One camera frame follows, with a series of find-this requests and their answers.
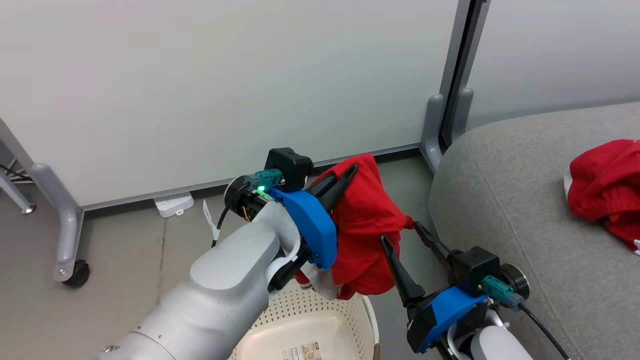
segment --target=white power strip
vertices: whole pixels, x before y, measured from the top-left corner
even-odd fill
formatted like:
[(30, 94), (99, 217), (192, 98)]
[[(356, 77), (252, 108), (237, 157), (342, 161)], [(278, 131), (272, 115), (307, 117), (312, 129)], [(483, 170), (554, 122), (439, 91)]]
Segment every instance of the white power strip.
[(170, 216), (184, 214), (184, 211), (195, 203), (190, 192), (177, 193), (174, 195), (156, 197), (154, 199), (156, 207), (160, 211), (160, 216), (168, 218)]

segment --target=sofa seam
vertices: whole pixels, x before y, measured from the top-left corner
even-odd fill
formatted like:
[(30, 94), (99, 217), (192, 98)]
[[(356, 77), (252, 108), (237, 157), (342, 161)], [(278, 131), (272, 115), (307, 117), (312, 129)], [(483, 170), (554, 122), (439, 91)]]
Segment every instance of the sofa seam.
[(491, 195), (491, 199), (493, 200), (494, 206), (497, 208), (497, 211), (500, 215), (500, 218), (502, 220), (502, 222), (507, 226), (507, 228), (509, 229), (509, 232), (511, 233), (511, 242), (515, 245), (516, 251), (518, 252), (518, 255), (520, 255), (520, 257), (526, 262), (527, 266), (531, 269), (531, 275), (532, 278), (535, 280), (535, 287), (537, 287), (540, 291), (541, 294), (541, 298), (543, 299), (543, 302), (545, 303), (545, 305), (551, 309), (551, 313), (552, 313), (552, 321), (554, 323), (554, 326), (556, 327), (556, 329), (560, 332), (560, 335), (563, 337), (564, 342), (567, 343), (568, 345), (570, 345), (574, 351), (576, 353), (578, 353), (584, 360), (587, 360), (587, 357), (582, 353), (582, 351), (578, 348), (578, 346), (576, 345), (575, 341), (573, 340), (573, 337), (571, 336), (571, 334), (569, 334), (568, 330), (566, 329), (566, 327), (564, 327), (562, 325), (562, 323), (559, 320), (559, 317), (557, 315), (557, 311), (555, 309), (555, 307), (551, 304), (551, 300), (549, 299), (547, 292), (544, 290), (544, 287), (542, 286), (542, 284), (540, 283), (540, 281), (538, 280), (538, 272), (535, 270), (533, 264), (531, 263), (531, 260), (529, 259), (529, 257), (526, 255), (524, 248), (522, 247), (522, 243), (517, 235), (516, 230), (513, 228), (513, 226), (511, 225), (511, 222), (509, 221), (509, 217), (507, 216), (506, 212), (504, 211), (504, 208), (502, 207), (502, 204), (500, 203), (500, 201), (498, 200), (498, 198), (495, 196), (495, 193), (493, 192), (493, 189), (491, 188), (491, 186), (489, 185), (489, 182), (487, 181), (485, 175), (484, 175), (484, 170), (482, 169), (482, 167), (480, 167), (478, 160), (476, 158), (476, 153), (474, 152), (473, 149), (473, 145), (472, 145), (472, 137), (474, 134), (469, 134), (469, 136), (467, 137), (467, 149), (469, 150), (469, 152), (471, 153), (471, 157), (473, 159), (474, 165), (476, 166), (476, 169), (478, 169), (478, 173), (480, 174), (480, 178), (484, 184), (484, 187), (488, 190), (488, 193)]

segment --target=gray fabric upholstery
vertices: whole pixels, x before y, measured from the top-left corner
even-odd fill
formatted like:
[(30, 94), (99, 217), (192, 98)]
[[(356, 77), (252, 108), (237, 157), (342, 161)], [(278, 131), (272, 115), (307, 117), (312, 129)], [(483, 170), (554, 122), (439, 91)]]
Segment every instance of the gray fabric upholstery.
[[(640, 257), (573, 216), (563, 189), (572, 159), (617, 138), (640, 138), (640, 102), (489, 124), (446, 152), (429, 197), (446, 244), (525, 272), (529, 307), (572, 359), (640, 359)], [(524, 313), (501, 314), (534, 359), (561, 359)]]

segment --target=caster wheel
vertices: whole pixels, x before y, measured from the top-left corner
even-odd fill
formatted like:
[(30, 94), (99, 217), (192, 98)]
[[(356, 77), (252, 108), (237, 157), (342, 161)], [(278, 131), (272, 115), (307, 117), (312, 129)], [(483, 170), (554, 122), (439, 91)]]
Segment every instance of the caster wheel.
[(74, 274), (62, 283), (72, 288), (79, 288), (89, 279), (89, 264), (85, 260), (76, 260)]

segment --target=perforated basket side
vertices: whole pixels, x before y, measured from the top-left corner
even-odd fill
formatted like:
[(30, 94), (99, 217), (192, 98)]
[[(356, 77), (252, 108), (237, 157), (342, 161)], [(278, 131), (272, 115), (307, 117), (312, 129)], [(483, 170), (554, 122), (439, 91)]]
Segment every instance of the perforated basket side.
[[(374, 338), (374, 333), (378, 331), (377, 324), (374, 325), (375, 329), (372, 328), (361, 295), (356, 294), (350, 300), (327, 300), (315, 291), (302, 290), (294, 281), (287, 285), (277, 299), (269, 301), (269, 306), (245, 337), (250, 336), (260, 327), (269, 324), (277, 325), (282, 320), (310, 313), (326, 313), (327, 316), (343, 318), (345, 326), (348, 325), (346, 330), (356, 358), (359, 360), (375, 359), (374, 347), (377, 341)], [(229, 359), (237, 359), (237, 349), (234, 349)]]

